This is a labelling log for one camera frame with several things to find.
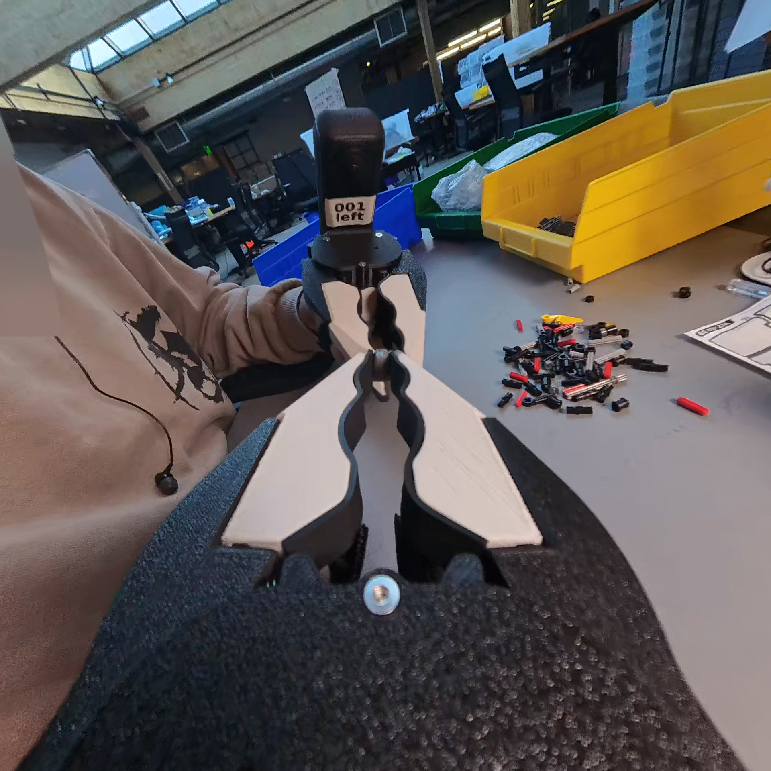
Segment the person's left forearm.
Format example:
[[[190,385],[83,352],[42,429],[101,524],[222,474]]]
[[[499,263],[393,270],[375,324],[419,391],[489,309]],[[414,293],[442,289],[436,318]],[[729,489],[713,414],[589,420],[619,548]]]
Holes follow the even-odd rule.
[[[210,269],[192,272],[175,324],[218,379],[252,365],[297,364],[322,352],[320,320],[302,286],[223,283]]]

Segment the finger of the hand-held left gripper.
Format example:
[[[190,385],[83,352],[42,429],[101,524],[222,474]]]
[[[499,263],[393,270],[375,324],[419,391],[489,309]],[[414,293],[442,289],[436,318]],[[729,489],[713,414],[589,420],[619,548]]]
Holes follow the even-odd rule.
[[[329,315],[328,332],[336,361],[348,361],[361,352],[376,349],[373,344],[377,290],[359,289],[344,282],[325,282],[322,294]]]
[[[386,348],[424,364],[426,301],[407,274],[394,274],[379,285],[379,332]]]

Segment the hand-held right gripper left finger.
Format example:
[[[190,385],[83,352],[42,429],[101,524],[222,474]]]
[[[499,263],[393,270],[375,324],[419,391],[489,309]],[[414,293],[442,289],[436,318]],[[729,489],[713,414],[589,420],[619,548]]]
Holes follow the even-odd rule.
[[[369,354],[359,353],[285,409],[242,487],[221,544],[294,554],[356,581],[368,531],[354,455],[366,430]]]

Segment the grey desk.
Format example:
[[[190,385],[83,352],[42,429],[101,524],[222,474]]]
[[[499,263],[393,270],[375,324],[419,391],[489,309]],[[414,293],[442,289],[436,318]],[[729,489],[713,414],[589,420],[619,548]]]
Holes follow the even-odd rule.
[[[769,236],[769,208],[565,293],[488,240],[432,239],[424,365],[496,416],[580,496],[637,573],[692,690],[747,769],[769,769],[769,378],[683,337],[738,313],[721,289]],[[691,297],[674,298],[682,286]],[[582,298],[592,294],[595,301]],[[628,373],[627,412],[497,410],[502,348],[543,314],[611,322],[669,373]],[[711,410],[700,417],[675,404]]]

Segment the white paper poster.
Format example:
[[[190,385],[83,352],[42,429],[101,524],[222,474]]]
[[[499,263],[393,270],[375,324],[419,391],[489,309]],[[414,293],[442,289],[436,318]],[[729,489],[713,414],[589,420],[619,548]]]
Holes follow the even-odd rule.
[[[343,110],[347,107],[339,81],[339,70],[335,67],[308,83],[304,87],[304,92],[314,120],[317,120],[323,112]]]

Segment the yellow storage bin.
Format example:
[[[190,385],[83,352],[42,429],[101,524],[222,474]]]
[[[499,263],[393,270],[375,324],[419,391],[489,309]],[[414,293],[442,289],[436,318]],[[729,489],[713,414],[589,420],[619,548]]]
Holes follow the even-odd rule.
[[[587,283],[769,206],[770,72],[675,90],[483,182],[504,251]],[[537,228],[576,223],[573,238]]]

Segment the white sticker sheet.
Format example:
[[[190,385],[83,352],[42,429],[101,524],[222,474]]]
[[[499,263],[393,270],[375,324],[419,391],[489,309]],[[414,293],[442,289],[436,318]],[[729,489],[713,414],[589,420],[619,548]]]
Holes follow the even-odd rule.
[[[770,297],[685,333],[706,349],[770,377]]]

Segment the wooden high table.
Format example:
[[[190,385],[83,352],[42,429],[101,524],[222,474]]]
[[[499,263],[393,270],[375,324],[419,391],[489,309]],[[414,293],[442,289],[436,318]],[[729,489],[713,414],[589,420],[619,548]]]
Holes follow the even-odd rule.
[[[616,102],[620,35],[625,27],[658,4],[632,2],[516,59],[510,65],[515,80],[537,72],[542,74],[541,80],[530,85],[535,93],[535,111],[555,110],[557,91],[570,91],[576,75],[603,85],[602,104]]]

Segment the green storage bin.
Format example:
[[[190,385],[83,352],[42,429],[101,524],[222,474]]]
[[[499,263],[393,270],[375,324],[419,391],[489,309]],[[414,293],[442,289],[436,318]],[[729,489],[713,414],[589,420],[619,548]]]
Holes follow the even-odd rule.
[[[516,130],[510,138],[499,139],[477,151],[465,153],[442,169],[430,172],[428,177],[413,187],[414,207],[419,226],[430,230],[435,238],[453,240],[481,238],[483,229],[480,208],[445,213],[432,198],[432,192],[443,179],[460,172],[471,160],[484,166],[498,154],[517,144],[526,143],[529,148],[527,153],[520,153],[519,158],[529,156],[541,147],[551,147],[616,117],[620,106],[620,102],[614,102]]]

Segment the clear plastic bag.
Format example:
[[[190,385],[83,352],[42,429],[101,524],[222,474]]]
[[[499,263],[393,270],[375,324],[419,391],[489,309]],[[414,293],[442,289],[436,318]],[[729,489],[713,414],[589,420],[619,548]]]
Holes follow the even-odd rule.
[[[431,198],[443,213],[480,211],[486,176],[510,166],[556,139],[556,133],[538,132],[502,149],[484,163],[470,159],[460,170],[442,178],[432,191]]]

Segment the pile of black red pins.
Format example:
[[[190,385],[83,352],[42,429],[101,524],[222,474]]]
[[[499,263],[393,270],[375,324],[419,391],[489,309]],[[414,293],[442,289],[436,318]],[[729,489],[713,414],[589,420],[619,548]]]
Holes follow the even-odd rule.
[[[620,392],[630,371],[669,373],[669,365],[633,352],[631,332],[610,322],[536,327],[535,339],[504,346],[504,364],[496,409],[541,407],[573,418],[605,409],[613,414],[630,410]]]

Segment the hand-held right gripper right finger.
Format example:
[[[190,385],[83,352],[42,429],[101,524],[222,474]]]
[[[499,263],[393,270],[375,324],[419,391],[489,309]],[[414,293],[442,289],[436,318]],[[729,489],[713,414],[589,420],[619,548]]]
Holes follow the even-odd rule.
[[[497,557],[543,535],[490,429],[470,402],[392,352],[397,431],[408,447],[394,530],[399,573],[415,583],[506,584]]]

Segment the white whiteboard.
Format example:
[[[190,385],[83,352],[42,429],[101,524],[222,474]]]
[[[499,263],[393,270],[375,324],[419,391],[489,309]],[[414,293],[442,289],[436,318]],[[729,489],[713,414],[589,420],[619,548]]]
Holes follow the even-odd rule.
[[[155,242],[163,243],[141,208],[123,195],[90,149],[61,159],[45,169],[42,175],[108,210]]]

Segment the blue storage bin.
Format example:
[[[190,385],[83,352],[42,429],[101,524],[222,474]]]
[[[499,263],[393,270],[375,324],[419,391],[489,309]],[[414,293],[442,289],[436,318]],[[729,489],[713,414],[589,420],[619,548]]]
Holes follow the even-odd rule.
[[[392,235],[406,249],[411,249],[422,240],[414,208],[413,187],[414,183],[410,183],[378,194],[373,222],[375,229]],[[320,234],[318,213],[308,214],[304,221],[300,230],[253,258],[252,265],[262,285],[270,287],[301,277],[302,261],[308,257],[308,247]]]

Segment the black office chair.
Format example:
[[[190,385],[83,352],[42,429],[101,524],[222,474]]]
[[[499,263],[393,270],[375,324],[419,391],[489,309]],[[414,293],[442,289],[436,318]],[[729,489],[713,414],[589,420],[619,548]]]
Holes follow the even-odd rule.
[[[532,114],[526,114],[522,95],[516,88],[503,53],[484,63],[483,73],[494,97],[497,133],[501,139],[510,139],[517,130],[558,120],[573,113],[570,107],[555,108],[548,101],[545,108],[535,106]]]
[[[175,254],[192,268],[208,267],[219,271],[217,261],[210,255],[194,232],[188,213],[182,207],[167,208],[164,218],[171,231]]]
[[[481,147],[483,137],[479,126],[467,115],[456,97],[459,89],[459,79],[450,76],[443,83],[443,103],[449,114],[455,148],[458,151],[476,151]]]

